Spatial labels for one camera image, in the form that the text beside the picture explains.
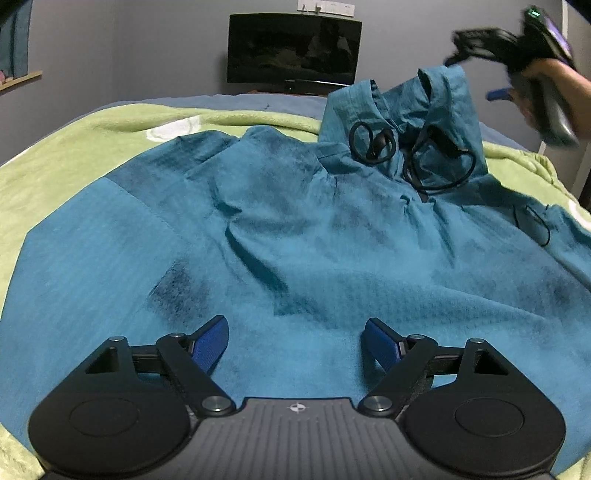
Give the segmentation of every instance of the wall switch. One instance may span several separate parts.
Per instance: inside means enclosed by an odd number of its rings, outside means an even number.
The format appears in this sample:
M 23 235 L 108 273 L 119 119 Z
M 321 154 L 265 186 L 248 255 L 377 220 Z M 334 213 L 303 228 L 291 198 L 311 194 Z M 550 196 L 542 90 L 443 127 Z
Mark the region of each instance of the wall switch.
M 340 2 L 330 2 L 326 0 L 298 0 L 298 12 L 315 12 L 322 14 L 343 15 L 353 17 L 355 15 L 355 6 L 342 4 Z

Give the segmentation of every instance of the black strap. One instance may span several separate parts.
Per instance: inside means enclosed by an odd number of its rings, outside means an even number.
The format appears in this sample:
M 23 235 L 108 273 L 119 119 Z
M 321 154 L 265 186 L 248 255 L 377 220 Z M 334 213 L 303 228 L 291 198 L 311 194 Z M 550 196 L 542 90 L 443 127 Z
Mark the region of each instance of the black strap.
M 451 183 L 432 187 L 423 186 L 421 181 L 418 180 L 417 168 L 415 165 L 415 155 L 417 151 L 419 151 L 419 149 L 422 148 L 428 141 L 435 143 L 437 149 L 449 158 L 460 158 L 463 155 L 470 155 L 472 158 L 472 163 L 468 171 L 461 178 Z M 409 182 L 419 193 L 438 192 L 441 190 L 452 189 L 464 183 L 470 177 L 470 175 L 472 175 L 472 172 L 476 168 L 476 161 L 477 158 L 473 152 L 467 148 L 459 148 L 442 130 L 435 127 L 434 125 L 429 125 L 429 127 L 427 127 L 427 135 L 422 141 L 413 147 L 408 160 L 404 163 L 402 167 L 402 177 L 404 180 Z
M 541 247 L 546 247 L 550 243 L 550 237 L 551 237 L 550 227 L 544 221 L 544 219 L 538 214 L 538 212 L 536 212 L 529 205 L 525 205 L 525 211 L 527 212 L 527 210 L 529 210 L 531 213 L 533 213 L 538 218 L 538 220 L 540 221 L 540 223 L 542 225 L 544 225 L 544 227 L 546 228 L 546 231 L 548 232 L 548 240 L 546 240 L 546 243 L 544 243 L 544 245 L 540 245 Z M 521 230 L 521 227 L 519 226 L 519 220 L 517 219 L 517 207 L 515 205 L 513 205 L 513 218 L 515 219 L 515 226 L 519 230 Z
M 369 147 L 365 155 L 362 155 L 355 146 L 355 134 L 359 127 L 366 129 L 369 135 Z M 373 167 L 390 160 L 396 153 L 397 145 L 391 128 L 383 129 L 376 137 L 374 137 L 374 133 L 369 124 L 359 121 L 353 125 L 349 132 L 349 148 L 351 149 L 351 153 L 355 160 Z M 380 154 L 384 148 L 387 149 L 387 153 L 384 157 L 380 158 Z

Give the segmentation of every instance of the logo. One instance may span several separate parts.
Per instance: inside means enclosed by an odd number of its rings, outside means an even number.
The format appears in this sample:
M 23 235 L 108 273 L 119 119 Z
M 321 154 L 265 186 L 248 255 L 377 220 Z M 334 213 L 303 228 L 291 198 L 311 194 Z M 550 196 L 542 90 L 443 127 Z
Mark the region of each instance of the logo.
M 300 402 L 298 402 L 298 403 L 294 403 L 293 405 L 290 405 L 287 408 L 289 408 L 292 412 L 301 413 L 305 409 L 307 409 L 308 407 L 306 407 L 305 405 L 302 405 Z

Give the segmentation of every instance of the metal screw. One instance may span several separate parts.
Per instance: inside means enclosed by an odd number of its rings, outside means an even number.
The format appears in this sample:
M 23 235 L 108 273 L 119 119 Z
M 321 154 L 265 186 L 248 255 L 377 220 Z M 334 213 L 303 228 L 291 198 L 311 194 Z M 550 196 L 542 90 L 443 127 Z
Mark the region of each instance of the metal screw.
M 375 395 L 373 397 L 367 397 L 363 401 L 363 406 L 371 411 L 385 411 L 392 408 L 392 400 L 388 397 Z
M 207 411 L 220 412 L 227 410 L 232 406 L 232 402 L 229 398 L 222 397 L 220 395 L 212 395 L 211 397 L 205 398 L 201 405 Z

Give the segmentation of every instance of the window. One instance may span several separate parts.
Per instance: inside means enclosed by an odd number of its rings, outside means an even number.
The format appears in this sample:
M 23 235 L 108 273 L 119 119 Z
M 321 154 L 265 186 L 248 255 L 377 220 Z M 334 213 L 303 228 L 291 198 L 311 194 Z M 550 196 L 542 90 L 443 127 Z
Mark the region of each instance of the window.
M 0 25 L 0 87 L 28 74 L 32 7 L 33 0 L 27 0 Z

